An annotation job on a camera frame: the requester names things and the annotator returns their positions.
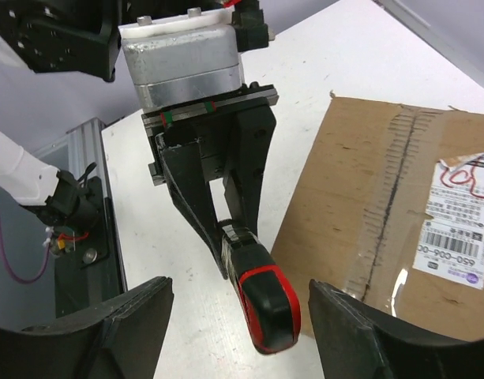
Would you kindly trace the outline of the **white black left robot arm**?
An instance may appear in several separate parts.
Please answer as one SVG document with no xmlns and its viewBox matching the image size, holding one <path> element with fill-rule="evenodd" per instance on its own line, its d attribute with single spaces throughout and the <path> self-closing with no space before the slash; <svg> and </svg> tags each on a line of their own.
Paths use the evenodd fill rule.
<svg viewBox="0 0 484 379">
<path fill-rule="evenodd" d="M 278 280 L 257 235 L 276 89 L 246 83 L 266 48 L 257 1 L 0 1 L 0 37 L 36 73 L 112 82 L 123 56 L 152 150 L 149 171 L 236 284 Z"/>
</svg>

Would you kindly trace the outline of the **brown cardboard express box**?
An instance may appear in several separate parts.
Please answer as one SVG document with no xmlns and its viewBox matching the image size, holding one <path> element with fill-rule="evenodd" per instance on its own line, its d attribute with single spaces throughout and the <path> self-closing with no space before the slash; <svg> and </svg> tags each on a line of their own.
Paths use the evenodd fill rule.
<svg viewBox="0 0 484 379">
<path fill-rule="evenodd" d="M 332 99 L 273 255 L 308 336 L 316 280 L 421 328 L 484 338 L 484 114 Z"/>
</svg>

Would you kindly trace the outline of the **red black utility knife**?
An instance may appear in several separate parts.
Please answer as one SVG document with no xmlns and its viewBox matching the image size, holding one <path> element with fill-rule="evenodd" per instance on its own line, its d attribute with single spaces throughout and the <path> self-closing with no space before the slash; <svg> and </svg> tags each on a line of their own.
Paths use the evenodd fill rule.
<svg viewBox="0 0 484 379">
<path fill-rule="evenodd" d="M 224 220 L 220 231 L 222 263 L 255 349 L 262 355 L 272 355 L 293 347 L 302 318 L 289 279 L 249 228 Z"/>
</svg>

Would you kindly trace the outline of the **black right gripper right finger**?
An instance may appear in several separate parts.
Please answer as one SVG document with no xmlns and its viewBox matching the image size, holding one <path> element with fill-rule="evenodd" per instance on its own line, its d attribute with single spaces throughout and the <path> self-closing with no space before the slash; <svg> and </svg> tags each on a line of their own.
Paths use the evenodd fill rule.
<svg viewBox="0 0 484 379">
<path fill-rule="evenodd" d="M 309 310 L 326 378 L 484 378 L 484 338 L 473 342 L 388 315 L 311 280 Z"/>
</svg>

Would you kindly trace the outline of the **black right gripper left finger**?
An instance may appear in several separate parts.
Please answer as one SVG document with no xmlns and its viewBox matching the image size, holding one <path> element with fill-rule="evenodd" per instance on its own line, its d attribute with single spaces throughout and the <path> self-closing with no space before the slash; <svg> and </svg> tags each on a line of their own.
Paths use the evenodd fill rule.
<svg viewBox="0 0 484 379">
<path fill-rule="evenodd" d="M 152 378 L 173 301 L 158 276 L 48 324 L 0 328 L 0 378 Z"/>
</svg>

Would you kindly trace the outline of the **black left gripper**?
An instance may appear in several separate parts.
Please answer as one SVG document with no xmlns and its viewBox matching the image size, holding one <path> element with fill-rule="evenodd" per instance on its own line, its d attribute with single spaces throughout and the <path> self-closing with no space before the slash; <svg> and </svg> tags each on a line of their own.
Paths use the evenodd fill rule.
<svg viewBox="0 0 484 379">
<path fill-rule="evenodd" d="M 269 106 L 240 111 L 260 98 Z M 141 116 L 154 158 L 148 165 L 153 184 L 160 186 L 166 179 L 174 206 L 209 248 L 224 279 L 228 276 L 221 258 L 219 222 L 205 178 L 221 178 L 227 157 L 223 185 L 231 218 L 257 235 L 265 165 L 276 128 L 270 106 L 278 98 L 273 85 L 253 82 L 202 103 L 146 111 Z M 234 111 L 238 112 L 233 124 Z M 181 146 L 161 148 L 158 155 L 159 136 L 166 133 L 171 135 L 168 144 Z M 200 150 L 198 144 L 184 145 L 189 141 L 197 142 Z"/>
</svg>

